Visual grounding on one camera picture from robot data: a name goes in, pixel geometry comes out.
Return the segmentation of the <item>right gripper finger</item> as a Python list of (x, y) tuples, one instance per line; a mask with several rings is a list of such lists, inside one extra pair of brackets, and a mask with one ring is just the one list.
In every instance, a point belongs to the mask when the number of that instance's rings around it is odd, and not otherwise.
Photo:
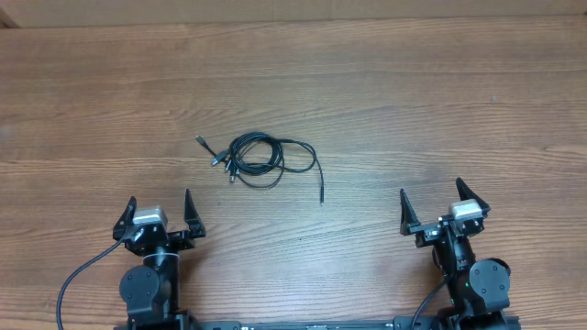
[(400, 221), (400, 234), (408, 236), (413, 234), (413, 229), (421, 225), (419, 222), (415, 210), (409, 202), (408, 196), (405, 189), (400, 190), (401, 199), (401, 221)]
[(458, 177), (455, 183), (462, 201), (470, 199), (475, 200), (481, 207), (483, 215), (487, 215), (491, 211), (491, 206), (487, 204), (477, 193), (475, 193), (461, 177)]

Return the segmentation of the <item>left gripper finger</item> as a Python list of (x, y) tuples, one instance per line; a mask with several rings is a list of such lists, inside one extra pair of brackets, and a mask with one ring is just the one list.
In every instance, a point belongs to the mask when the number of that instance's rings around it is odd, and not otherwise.
[(137, 209), (137, 199), (131, 196), (127, 206), (113, 227), (113, 239), (122, 239), (130, 227), (133, 226), (133, 217)]
[(185, 190), (183, 220), (187, 224), (192, 238), (206, 236), (205, 226), (195, 209), (194, 201), (189, 189)]

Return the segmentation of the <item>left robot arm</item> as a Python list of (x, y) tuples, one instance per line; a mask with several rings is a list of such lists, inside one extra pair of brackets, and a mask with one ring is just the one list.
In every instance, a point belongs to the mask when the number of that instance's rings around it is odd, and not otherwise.
[(128, 329), (186, 329), (200, 327), (195, 317), (180, 308), (180, 256), (205, 236), (191, 192), (185, 191), (183, 221), (187, 227), (170, 232), (159, 206), (139, 208), (132, 197), (113, 228), (113, 239), (142, 263), (128, 270), (119, 284), (127, 305)]

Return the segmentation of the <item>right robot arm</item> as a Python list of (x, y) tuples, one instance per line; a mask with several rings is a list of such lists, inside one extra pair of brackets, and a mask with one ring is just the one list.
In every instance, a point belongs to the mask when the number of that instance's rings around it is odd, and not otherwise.
[(412, 316), (396, 316), (395, 329), (519, 329), (508, 317), (511, 269), (499, 258), (477, 260), (470, 238), (481, 233), (491, 211), (462, 178), (456, 179), (460, 199), (433, 224), (421, 223), (406, 191), (400, 191), (400, 234), (413, 236), (418, 248), (432, 247), (443, 280)]

